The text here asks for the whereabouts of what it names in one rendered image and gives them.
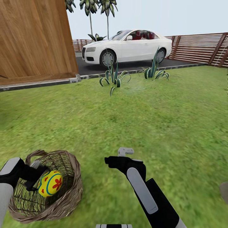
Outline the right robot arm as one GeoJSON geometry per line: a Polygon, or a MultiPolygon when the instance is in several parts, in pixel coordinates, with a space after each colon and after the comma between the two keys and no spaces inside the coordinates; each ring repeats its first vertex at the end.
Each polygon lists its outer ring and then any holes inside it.
{"type": "Polygon", "coordinates": [[[118,152],[118,156],[105,157],[105,164],[126,175],[152,228],[187,228],[154,179],[145,181],[143,161],[126,157],[134,154],[134,150],[120,147],[118,152]]]}

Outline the easter egg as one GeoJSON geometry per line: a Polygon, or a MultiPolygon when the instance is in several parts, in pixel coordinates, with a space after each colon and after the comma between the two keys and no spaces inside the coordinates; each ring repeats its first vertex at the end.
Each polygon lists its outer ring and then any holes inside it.
{"type": "Polygon", "coordinates": [[[63,183],[62,174],[59,171],[51,171],[43,175],[37,185],[38,195],[42,198],[55,195],[63,183]]]}

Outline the wicker basket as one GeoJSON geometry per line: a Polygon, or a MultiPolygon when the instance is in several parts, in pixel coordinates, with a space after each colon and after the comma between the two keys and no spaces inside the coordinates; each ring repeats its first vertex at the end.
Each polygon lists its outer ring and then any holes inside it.
{"type": "MultiPolygon", "coordinates": [[[[30,166],[31,157],[33,156],[41,156],[35,160],[40,161],[38,166],[51,162],[50,165],[54,166],[53,170],[59,171],[59,168],[63,168],[61,173],[65,172],[66,175],[62,177],[62,186],[56,193],[56,199],[53,199],[53,196],[46,197],[44,202],[42,202],[43,200],[39,198],[37,190],[32,191],[31,197],[27,198],[28,195],[24,194],[23,179],[20,178],[8,205],[10,215],[14,220],[24,224],[30,224],[34,221],[59,221],[62,218],[69,217],[76,210],[84,191],[80,163],[76,156],[66,150],[57,150],[49,153],[44,150],[36,150],[27,156],[25,164],[30,166]],[[63,159],[64,155],[67,160],[63,159]],[[59,162],[60,165],[56,165],[59,162]],[[21,188],[19,188],[20,185],[21,188]],[[26,202],[29,204],[27,207],[25,207],[26,202]],[[19,208],[17,204],[19,204],[19,208]]],[[[41,177],[46,173],[48,173],[47,170],[41,177]]]]}

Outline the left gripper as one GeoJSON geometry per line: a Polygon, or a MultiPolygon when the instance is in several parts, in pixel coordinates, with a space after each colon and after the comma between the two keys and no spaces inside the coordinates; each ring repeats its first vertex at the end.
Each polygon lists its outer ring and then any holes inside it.
{"type": "Polygon", "coordinates": [[[47,170],[48,173],[51,172],[51,169],[47,165],[38,166],[37,168],[30,167],[33,169],[32,173],[29,177],[25,178],[24,185],[27,187],[26,191],[32,192],[38,190],[36,187],[34,188],[37,181],[41,178],[41,175],[47,170]]]}

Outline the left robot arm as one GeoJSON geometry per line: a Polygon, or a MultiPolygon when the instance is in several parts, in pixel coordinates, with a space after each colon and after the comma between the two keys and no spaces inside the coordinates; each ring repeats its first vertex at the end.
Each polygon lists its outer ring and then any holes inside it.
{"type": "Polygon", "coordinates": [[[30,166],[24,161],[15,157],[9,159],[0,171],[0,228],[5,218],[5,214],[13,194],[13,191],[20,178],[25,179],[24,185],[27,187],[26,191],[32,192],[38,190],[34,188],[41,175],[47,170],[51,169],[47,165],[38,166],[40,161],[33,162],[30,166]]]}

